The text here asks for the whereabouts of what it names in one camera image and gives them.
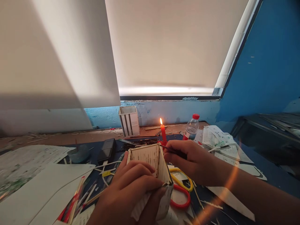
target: yellow scissors handle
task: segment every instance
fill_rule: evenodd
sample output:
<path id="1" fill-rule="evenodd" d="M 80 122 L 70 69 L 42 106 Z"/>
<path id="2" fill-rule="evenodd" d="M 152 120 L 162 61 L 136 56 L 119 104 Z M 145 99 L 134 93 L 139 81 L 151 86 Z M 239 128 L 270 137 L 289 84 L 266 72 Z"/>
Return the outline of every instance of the yellow scissors handle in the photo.
<path id="1" fill-rule="evenodd" d="M 182 172 L 179 168 L 172 168 L 172 169 L 169 169 L 169 170 L 170 170 L 172 179 L 173 179 L 180 187 L 182 187 L 183 189 L 187 190 L 188 192 L 191 192 L 191 191 L 193 190 L 193 182 L 192 182 L 192 180 L 191 180 L 187 175 L 185 175 L 184 172 Z M 181 173 L 183 173 L 183 174 L 188 178 L 188 181 L 190 182 L 190 185 L 191 185 L 190 188 L 187 188 L 186 186 L 184 186 L 184 185 L 182 184 L 182 182 L 180 182 L 180 181 L 172 174 L 172 172 L 181 172 Z"/>

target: red bottle cap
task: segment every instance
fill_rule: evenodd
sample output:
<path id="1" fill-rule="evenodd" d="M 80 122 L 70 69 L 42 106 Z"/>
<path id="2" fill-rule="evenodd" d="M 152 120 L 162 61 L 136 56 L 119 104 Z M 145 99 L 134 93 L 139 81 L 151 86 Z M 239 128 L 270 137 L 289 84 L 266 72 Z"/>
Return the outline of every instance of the red bottle cap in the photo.
<path id="1" fill-rule="evenodd" d="M 200 118 L 200 116 L 199 116 L 199 114 L 193 114 L 193 119 L 199 119 Z"/>

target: water bottle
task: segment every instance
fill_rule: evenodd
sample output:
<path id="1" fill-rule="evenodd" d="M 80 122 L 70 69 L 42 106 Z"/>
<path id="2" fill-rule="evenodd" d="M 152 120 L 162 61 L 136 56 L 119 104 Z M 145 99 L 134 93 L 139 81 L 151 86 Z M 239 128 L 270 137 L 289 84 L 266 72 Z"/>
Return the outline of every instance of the water bottle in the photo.
<path id="1" fill-rule="evenodd" d="M 185 128 L 184 136 L 182 140 L 194 140 L 199 129 L 199 115 L 193 114 L 193 118 L 187 123 L 187 128 Z"/>

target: left hand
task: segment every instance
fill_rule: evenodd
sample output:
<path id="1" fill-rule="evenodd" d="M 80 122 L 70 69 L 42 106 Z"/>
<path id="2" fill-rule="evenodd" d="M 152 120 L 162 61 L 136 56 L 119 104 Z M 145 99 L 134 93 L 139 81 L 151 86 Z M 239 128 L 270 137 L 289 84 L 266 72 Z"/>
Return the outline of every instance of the left hand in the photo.
<path id="1" fill-rule="evenodd" d="M 127 157 L 128 152 L 125 152 L 112 183 L 99 197 L 87 225 L 155 224 L 160 200 L 166 192 L 165 188 L 161 188 L 163 182 L 152 175 L 155 169 L 146 162 L 131 161 L 126 165 Z M 153 190 L 155 191 L 136 222 L 131 218 L 135 205 L 146 192 Z"/>

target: candle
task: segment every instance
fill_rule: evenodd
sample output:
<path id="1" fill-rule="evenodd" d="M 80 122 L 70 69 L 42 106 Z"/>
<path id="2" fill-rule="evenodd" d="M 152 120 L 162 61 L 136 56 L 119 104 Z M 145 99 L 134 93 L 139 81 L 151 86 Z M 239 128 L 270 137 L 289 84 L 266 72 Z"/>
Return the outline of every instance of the candle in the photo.
<path id="1" fill-rule="evenodd" d="M 163 125 L 163 121 L 160 118 L 160 129 L 162 130 L 162 144 L 166 145 L 167 144 L 167 137 L 166 137 L 166 130 L 165 130 L 165 125 Z"/>

